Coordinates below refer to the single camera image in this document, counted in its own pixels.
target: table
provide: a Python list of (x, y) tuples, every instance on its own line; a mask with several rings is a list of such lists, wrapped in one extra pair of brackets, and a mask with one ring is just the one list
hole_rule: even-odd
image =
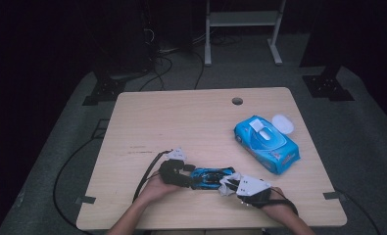
[(253, 12), (211, 12), (211, 0), (206, 6), (206, 42), (205, 65), (212, 65), (211, 27), (213, 26), (273, 26), (272, 38), (267, 40), (269, 50), (276, 65), (281, 66), (282, 60), (276, 49), (276, 38), (281, 26), (286, 0), (281, 0), (278, 11), (253, 11)]
[[(232, 99), (243, 101), (235, 105)], [(257, 115), (284, 114), (295, 124), (289, 135), (301, 159), (281, 175), (268, 172), (234, 139), (233, 128)], [(132, 92), (120, 94), (114, 108), (77, 227), (110, 228), (130, 206), (150, 162), (162, 151), (180, 147), (187, 164), (233, 166), (236, 171), (281, 187), (309, 226), (340, 226), (347, 221), (297, 105), (287, 88), (242, 88)], [(162, 158), (153, 171), (158, 169)], [(149, 207), (139, 229), (261, 228), (280, 226), (234, 195), (183, 188)]]

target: blue toy car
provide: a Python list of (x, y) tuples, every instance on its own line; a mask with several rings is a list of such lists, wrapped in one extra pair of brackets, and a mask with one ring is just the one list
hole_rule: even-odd
[(191, 173), (192, 189), (217, 190), (220, 187), (220, 180), (226, 175), (235, 172), (233, 167), (228, 168), (195, 168)]

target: tissue box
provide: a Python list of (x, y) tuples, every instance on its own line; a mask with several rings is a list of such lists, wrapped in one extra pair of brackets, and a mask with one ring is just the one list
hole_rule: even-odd
[(239, 122), (234, 133), (236, 140), (274, 174), (281, 174), (300, 159), (298, 146), (262, 117)]

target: gray carpet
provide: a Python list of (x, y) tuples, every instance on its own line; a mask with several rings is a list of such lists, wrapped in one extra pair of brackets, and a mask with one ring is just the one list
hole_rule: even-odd
[[(317, 234), (376, 234), (359, 204), (387, 234), (387, 117), (368, 95), (362, 80), (342, 68), (338, 80), (355, 101), (330, 102), (312, 98), (302, 76), (319, 74), (323, 68), (299, 68), (309, 36), (279, 35), (278, 50), (283, 66), (277, 67), (266, 45), (268, 35), (244, 36), (226, 47), (213, 47), (213, 65), (204, 68), (197, 89), (246, 87), (288, 87), (300, 109), (331, 182), (354, 200), (346, 197), (342, 206), (348, 223), (342, 227), (315, 228)], [(195, 51), (203, 58), (204, 47)], [(172, 68), (143, 90), (193, 89), (201, 73), (196, 54), (166, 56)], [(158, 59), (157, 72), (165, 71), (169, 61)], [(138, 91), (155, 76), (150, 73), (131, 80), (125, 91)], [(96, 83), (93, 73), (84, 77), (41, 151), (13, 208), (0, 228), (0, 234), (81, 234), (67, 224), (55, 210), (52, 193), (58, 172), (81, 145), (90, 141), (101, 118), (110, 118), (114, 102), (81, 106)], [(67, 219), (76, 221), (75, 201), (85, 193), (102, 139), (94, 139), (68, 162), (59, 178), (57, 202)], [(272, 235), (289, 234), (283, 228), (270, 229)]]

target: white shelf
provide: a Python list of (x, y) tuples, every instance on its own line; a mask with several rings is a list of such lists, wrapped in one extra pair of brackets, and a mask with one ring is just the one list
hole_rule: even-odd
[(264, 12), (212, 12), (210, 26), (275, 25), (277, 11)]

